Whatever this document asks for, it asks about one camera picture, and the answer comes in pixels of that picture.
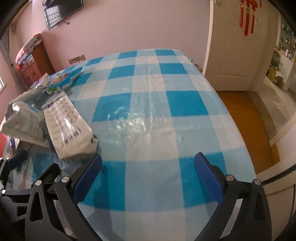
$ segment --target folded blanket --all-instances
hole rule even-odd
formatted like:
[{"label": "folded blanket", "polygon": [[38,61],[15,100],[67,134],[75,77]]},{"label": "folded blanket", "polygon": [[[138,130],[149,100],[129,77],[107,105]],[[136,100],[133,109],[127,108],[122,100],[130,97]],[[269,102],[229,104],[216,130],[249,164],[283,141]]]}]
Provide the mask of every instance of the folded blanket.
[{"label": "folded blanket", "polygon": [[17,64],[21,64],[33,52],[34,47],[39,45],[42,42],[42,40],[43,37],[41,34],[34,35],[33,38],[27,41],[24,44],[24,46],[20,49],[15,59],[15,62]]},{"label": "folded blanket", "polygon": [[23,64],[27,62],[32,57],[32,54],[28,55],[28,57],[23,61]]}]

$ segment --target blue and white checkered bedsheet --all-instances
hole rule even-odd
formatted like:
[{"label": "blue and white checkered bedsheet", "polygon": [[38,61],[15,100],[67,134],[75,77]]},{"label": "blue and white checkered bedsheet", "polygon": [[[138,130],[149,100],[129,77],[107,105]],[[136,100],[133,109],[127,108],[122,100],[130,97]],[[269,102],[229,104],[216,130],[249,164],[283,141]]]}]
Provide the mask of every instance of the blue and white checkered bedsheet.
[{"label": "blue and white checkered bedsheet", "polygon": [[[108,240],[194,240],[213,214],[193,158],[238,180],[255,178],[234,121],[217,93],[179,50],[111,54],[79,66],[84,73],[66,91],[98,137],[103,168],[81,211]],[[67,165],[33,147],[13,172],[12,187],[29,188],[52,163]]]}]

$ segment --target package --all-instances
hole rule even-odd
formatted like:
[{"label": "package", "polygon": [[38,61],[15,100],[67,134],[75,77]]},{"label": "package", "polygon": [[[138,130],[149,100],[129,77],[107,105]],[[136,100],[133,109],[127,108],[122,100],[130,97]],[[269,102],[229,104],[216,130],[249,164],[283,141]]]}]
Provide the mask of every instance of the package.
[{"label": "package", "polygon": [[16,97],[15,99],[13,99],[10,103],[15,103],[17,101],[23,101],[23,102],[27,103],[28,105],[32,105],[44,91],[45,91],[44,86],[41,86],[36,89],[28,90],[28,91],[22,93],[21,95],[19,95],[18,97]]},{"label": "package", "polygon": [[8,106],[2,132],[21,141],[49,148],[48,134],[42,111],[25,102],[17,101]]},{"label": "package", "polygon": [[271,82],[274,81],[274,78],[276,77],[276,69],[274,67],[269,67],[269,73],[267,77],[271,80]]},{"label": "package", "polygon": [[82,74],[81,70],[82,67],[65,74],[54,74],[49,80],[46,92],[51,95],[56,92],[65,91],[73,84],[73,81]]},{"label": "package", "polygon": [[48,82],[49,82],[49,75],[45,73],[39,80],[35,81],[29,89],[30,90],[36,89],[41,86],[46,87],[48,85]]},{"label": "package", "polygon": [[274,84],[279,84],[279,83],[281,83],[281,81],[283,81],[283,80],[284,80],[284,78],[282,77],[281,73],[278,72],[278,71],[276,71],[276,76],[275,76],[275,78],[274,78],[273,83],[274,83]]},{"label": "package", "polygon": [[43,107],[49,136],[60,159],[87,159],[96,153],[98,139],[64,91]]}]

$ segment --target cabinet drawer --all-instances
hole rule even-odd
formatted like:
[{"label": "cabinet drawer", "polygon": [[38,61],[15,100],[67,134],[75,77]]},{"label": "cabinet drawer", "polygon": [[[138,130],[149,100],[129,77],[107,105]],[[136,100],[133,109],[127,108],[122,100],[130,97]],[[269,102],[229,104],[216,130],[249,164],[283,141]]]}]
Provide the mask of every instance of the cabinet drawer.
[{"label": "cabinet drawer", "polygon": [[32,80],[30,79],[30,76],[29,76],[29,74],[28,73],[23,73],[22,74],[22,78],[24,79],[24,81],[25,81],[25,83],[26,83],[26,85],[28,86],[28,87],[30,87],[34,82],[32,82]]},{"label": "cabinet drawer", "polygon": [[23,74],[29,68],[28,64],[25,63],[23,67],[20,69],[20,73]]},{"label": "cabinet drawer", "polygon": [[28,66],[30,67],[33,63],[35,63],[35,60],[33,58],[33,56],[27,61]]},{"label": "cabinet drawer", "polygon": [[29,74],[30,79],[33,81],[33,83],[37,80],[40,79],[41,74],[39,72],[39,69],[37,68],[36,64],[32,64],[28,70],[26,71],[26,73]]}]

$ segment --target white door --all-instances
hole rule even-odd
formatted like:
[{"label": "white door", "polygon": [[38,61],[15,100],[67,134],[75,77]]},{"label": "white door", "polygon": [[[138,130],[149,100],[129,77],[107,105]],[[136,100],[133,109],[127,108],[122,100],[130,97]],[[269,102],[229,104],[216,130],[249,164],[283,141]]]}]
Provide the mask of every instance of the white door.
[{"label": "white door", "polygon": [[248,90],[265,44],[267,14],[264,3],[262,0],[262,8],[256,9],[253,34],[251,9],[249,34],[245,37],[246,4],[243,28],[240,28],[240,0],[210,1],[210,29],[203,74],[215,90]]}]

